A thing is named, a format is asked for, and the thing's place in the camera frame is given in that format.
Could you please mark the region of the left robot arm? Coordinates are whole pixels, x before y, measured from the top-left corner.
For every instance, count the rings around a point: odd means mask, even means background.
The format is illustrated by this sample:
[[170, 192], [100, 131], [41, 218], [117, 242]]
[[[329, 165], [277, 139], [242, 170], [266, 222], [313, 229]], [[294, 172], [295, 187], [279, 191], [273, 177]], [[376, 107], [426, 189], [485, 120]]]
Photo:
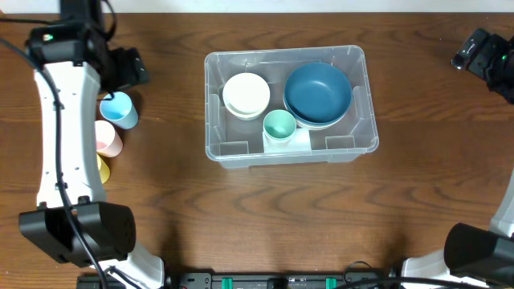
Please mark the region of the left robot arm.
[[109, 203], [97, 167], [97, 97], [146, 83], [136, 49], [110, 49], [101, 1], [63, 1], [57, 21], [30, 32], [22, 57], [35, 69], [42, 111], [43, 170], [22, 235], [58, 263], [93, 267], [129, 288], [165, 286], [163, 261], [136, 238], [132, 211]]

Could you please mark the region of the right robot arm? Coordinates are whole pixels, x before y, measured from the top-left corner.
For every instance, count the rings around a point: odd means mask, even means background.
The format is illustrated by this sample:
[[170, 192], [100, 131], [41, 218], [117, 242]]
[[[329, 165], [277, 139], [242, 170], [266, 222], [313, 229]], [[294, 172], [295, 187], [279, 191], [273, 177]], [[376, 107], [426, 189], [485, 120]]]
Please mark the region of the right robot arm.
[[[476, 29], [451, 60], [513, 104], [513, 40]], [[513, 180], [487, 230], [458, 223], [441, 250], [402, 263], [402, 288], [513, 287]]]

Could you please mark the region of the cream white cup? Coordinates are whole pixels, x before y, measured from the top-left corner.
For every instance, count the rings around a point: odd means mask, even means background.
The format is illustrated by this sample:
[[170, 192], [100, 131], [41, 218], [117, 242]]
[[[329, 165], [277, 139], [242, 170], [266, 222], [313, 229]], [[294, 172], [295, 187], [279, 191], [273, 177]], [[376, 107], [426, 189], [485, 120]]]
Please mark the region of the cream white cup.
[[295, 149], [295, 131], [284, 138], [276, 138], [263, 130], [263, 151], [265, 153], [284, 153]]

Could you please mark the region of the yellow cup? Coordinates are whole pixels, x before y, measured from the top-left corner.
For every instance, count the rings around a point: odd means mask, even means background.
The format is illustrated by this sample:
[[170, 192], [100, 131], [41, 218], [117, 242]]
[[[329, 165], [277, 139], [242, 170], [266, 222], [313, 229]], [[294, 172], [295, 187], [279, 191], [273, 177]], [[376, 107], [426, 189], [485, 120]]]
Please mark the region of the yellow cup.
[[97, 167], [100, 175], [101, 183], [104, 184], [110, 178], [110, 168], [105, 163], [105, 161], [101, 158], [100, 155], [96, 155], [97, 158]]

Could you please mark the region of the beige large bowl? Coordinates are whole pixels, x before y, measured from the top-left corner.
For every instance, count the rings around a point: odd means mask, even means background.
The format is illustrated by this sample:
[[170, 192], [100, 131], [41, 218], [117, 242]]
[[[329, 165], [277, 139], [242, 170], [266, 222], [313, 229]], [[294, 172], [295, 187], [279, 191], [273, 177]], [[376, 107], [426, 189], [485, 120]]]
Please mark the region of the beige large bowl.
[[308, 122], [305, 122], [305, 121], [299, 120], [299, 119], [296, 119], [296, 123], [301, 128], [305, 128], [305, 129], [313, 130], [313, 131], [324, 130], [324, 129], [327, 129], [327, 128], [333, 126], [334, 124], [336, 124], [336, 122], [332, 122], [330, 124], [309, 124]]

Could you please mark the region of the light blue cup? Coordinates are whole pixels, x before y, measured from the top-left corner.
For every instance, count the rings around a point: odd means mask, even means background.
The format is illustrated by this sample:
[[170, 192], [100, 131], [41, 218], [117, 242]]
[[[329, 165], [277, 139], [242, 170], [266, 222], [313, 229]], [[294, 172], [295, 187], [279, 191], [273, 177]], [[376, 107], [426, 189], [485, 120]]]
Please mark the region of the light blue cup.
[[114, 92], [105, 96], [100, 101], [100, 114], [122, 129], [135, 127], [139, 120], [132, 99], [124, 92]]

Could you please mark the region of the clear plastic storage container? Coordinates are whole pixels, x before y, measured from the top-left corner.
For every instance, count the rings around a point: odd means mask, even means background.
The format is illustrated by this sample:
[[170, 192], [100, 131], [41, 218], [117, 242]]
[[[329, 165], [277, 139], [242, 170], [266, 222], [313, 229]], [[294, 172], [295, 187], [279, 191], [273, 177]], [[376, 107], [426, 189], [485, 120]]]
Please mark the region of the clear plastic storage container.
[[[276, 109], [288, 111], [283, 100], [286, 80], [295, 69], [308, 63], [327, 63], [341, 70], [351, 83], [353, 102], [345, 116], [327, 129], [313, 131], [296, 124], [293, 151], [265, 153], [263, 119]], [[378, 147], [365, 53], [358, 46], [212, 52], [204, 60], [204, 71], [206, 155], [226, 169], [349, 162]], [[226, 82], [244, 72], [264, 78], [271, 91], [269, 105], [254, 120], [232, 115], [222, 98]]]

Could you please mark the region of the mint green cup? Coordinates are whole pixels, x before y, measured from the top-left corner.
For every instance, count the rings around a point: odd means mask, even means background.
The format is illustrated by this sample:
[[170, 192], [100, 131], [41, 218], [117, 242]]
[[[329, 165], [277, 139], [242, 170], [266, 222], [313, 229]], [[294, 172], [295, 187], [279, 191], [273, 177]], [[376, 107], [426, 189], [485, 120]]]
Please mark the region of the mint green cup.
[[270, 140], [278, 142], [288, 141], [296, 132], [296, 120], [286, 110], [273, 110], [263, 119], [263, 132]]

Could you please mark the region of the white small bowl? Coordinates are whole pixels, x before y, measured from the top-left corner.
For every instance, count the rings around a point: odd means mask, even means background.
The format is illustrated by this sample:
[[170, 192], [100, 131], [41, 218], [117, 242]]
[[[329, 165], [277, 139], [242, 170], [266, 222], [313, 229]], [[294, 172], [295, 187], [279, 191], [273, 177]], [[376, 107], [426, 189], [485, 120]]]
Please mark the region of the white small bowl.
[[270, 88], [264, 78], [253, 73], [240, 73], [232, 76], [222, 91], [226, 106], [243, 112], [252, 113], [265, 110], [271, 98]]

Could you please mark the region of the yellow small bowl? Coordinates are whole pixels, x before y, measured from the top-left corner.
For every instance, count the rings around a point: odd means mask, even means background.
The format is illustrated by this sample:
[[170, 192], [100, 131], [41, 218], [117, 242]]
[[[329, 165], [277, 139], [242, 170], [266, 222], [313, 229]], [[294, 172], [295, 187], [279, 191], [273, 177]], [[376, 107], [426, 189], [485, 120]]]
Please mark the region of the yellow small bowl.
[[226, 106], [226, 110], [240, 120], [254, 120], [254, 119], [257, 119], [264, 112], [264, 109], [263, 109], [263, 110], [260, 110], [257, 112], [243, 113], [243, 112], [240, 112], [240, 111], [232, 108], [231, 106]]

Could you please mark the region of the dark blue bowl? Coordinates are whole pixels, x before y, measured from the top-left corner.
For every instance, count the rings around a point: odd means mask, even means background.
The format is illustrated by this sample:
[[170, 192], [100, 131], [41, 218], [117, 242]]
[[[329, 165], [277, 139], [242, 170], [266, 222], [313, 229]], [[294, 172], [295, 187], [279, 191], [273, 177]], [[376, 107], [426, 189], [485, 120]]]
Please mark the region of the dark blue bowl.
[[352, 96], [349, 78], [327, 63], [308, 63], [295, 69], [287, 78], [284, 94], [300, 96]]
[[309, 124], [330, 124], [341, 120], [353, 102], [352, 96], [300, 96], [292, 99], [283, 94], [285, 108]]

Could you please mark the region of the pink cup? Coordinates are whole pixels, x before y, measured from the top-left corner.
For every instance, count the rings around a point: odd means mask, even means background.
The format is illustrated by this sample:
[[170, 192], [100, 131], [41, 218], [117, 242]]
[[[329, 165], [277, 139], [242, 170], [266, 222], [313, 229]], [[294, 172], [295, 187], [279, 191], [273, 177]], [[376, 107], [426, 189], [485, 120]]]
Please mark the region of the pink cup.
[[116, 157], [123, 148], [123, 142], [113, 125], [105, 120], [95, 121], [96, 151], [105, 157]]

